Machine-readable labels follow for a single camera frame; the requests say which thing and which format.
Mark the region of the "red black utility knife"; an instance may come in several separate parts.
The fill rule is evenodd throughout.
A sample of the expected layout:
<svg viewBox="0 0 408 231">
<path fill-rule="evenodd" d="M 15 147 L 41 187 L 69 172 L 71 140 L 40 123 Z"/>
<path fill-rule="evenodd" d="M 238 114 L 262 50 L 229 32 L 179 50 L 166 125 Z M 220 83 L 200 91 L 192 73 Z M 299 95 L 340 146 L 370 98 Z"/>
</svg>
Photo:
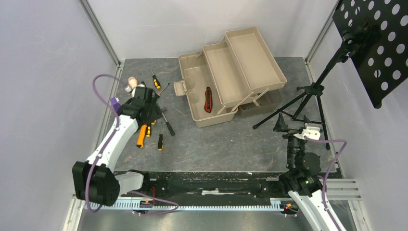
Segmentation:
<svg viewBox="0 0 408 231">
<path fill-rule="evenodd" d="M 207 113 L 211 113 L 212 108 L 213 108 L 213 100 L 212 100 L 212 90 L 210 87 L 206 87 L 204 95 L 205 95 L 204 110 Z"/>
</svg>

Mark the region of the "beige translucent tool box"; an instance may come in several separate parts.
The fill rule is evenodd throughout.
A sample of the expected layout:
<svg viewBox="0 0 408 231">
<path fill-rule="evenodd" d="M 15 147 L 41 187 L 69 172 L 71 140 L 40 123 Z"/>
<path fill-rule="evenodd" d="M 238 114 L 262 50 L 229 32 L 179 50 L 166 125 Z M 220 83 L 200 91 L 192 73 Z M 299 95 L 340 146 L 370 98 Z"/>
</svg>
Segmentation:
<svg viewBox="0 0 408 231">
<path fill-rule="evenodd" d="M 231 121 L 239 106 L 259 106 L 259 98 L 287 83 L 256 26 L 227 31 L 219 43 L 178 59 L 182 80 L 174 82 L 175 93 L 186 96 L 199 128 Z M 212 90 L 211 113 L 204 110 L 206 87 Z"/>
</svg>

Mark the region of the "large black-yellow Phillips screwdriver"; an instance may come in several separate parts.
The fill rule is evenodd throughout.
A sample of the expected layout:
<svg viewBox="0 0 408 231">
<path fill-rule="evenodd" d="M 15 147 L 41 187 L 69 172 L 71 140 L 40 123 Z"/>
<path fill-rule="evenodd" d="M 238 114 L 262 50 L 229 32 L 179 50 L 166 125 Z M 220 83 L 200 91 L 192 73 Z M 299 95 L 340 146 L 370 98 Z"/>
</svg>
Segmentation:
<svg viewBox="0 0 408 231">
<path fill-rule="evenodd" d="M 161 91 L 160 92 L 158 92 L 158 96 L 160 96 L 162 93 L 163 93 L 163 91 L 166 89 L 166 88 L 168 88 L 168 86 L 170 85 L 170 83 L 168 83 L 167 85 L 165 85 L 162 89 L 161 89 Z"/>
</svg>

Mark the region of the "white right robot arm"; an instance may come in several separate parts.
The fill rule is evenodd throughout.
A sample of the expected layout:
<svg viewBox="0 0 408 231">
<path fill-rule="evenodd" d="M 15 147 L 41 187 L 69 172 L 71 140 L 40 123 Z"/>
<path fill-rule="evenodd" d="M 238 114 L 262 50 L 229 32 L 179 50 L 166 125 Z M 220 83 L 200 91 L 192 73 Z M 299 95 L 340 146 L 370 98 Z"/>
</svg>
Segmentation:
<svg viewBox="0 0 408 231">
<path fill-rule="evenodd" d="M 287 141 L 287 171 L 279 175 L 279 193 L 293 199 L 313 230 L 344 231 L 344 225 L 327 198 L 327 179 L 330 171 L 327 170 L 325 176 L 320 176 L 320 156 L 306 151 L 308 141 L 329 145 L 338 143 L 338 140 L 320 139 L 320 128 L 312 126 L 306 116 L 302 127 L 292 129 L 279 113 L 273 130 L 281 132 L 282 138 Z"/>
</svg>

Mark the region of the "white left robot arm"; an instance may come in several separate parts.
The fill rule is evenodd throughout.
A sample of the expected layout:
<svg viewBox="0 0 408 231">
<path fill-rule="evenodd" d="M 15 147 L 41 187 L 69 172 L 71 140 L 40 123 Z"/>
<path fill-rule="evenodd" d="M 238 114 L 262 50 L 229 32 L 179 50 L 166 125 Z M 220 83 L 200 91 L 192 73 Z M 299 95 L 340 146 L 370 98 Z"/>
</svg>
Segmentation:
<svg viewBox="0 0 408 231">
<path fill-rule="evenodd" d="M 72 167 L 75 195 L 87 205 L 112 206 L 119 196 L 134 191 L 138 196 L 150 193 L 151 184 L 135 170 L 115 175 L 116 163 L 124 147 L 136 132 L 161 117 L 158 94 L 152 88 L 137 86 L 133 95 L 118 109 L 115 120 L 96 150 L 84 162 Z"/>
</svg>

